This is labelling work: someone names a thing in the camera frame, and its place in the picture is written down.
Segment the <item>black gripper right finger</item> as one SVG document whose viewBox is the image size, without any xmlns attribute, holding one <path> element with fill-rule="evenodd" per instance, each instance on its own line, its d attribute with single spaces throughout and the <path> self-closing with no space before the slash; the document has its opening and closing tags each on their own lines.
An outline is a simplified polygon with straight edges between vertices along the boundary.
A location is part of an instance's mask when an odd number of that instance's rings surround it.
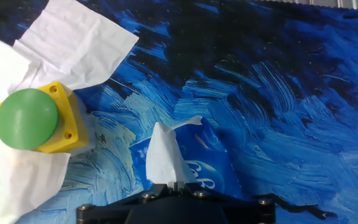
<svg viewBox="0 0 358 224">
<path fill-rule="evenodd" d="M 187 199 L 180 215 L 195 223 L 275 223 L 275 203 L 267 198 L 248 202 L 196 183 L 178 184 L 177 193 Z"/>
</svg>

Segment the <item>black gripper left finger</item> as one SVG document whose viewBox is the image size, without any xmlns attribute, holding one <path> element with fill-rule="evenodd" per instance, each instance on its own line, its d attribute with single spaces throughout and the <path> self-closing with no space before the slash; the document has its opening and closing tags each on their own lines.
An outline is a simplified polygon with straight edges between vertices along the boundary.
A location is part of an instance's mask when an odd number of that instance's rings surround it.
<svg viewBox="0 0 358 224">
<path fill-rule="evenodd" d="M 76 223 L 107 223 L 108 220 L 124 223 L 132 209 L 148 202 L 171 196 L 176 189 L 176 182 L 153 184 L 148 190 L 144 190 L 109 205 L 96 206 L 91 203 L 80 205 L 76 209 Z"/>
</svg>

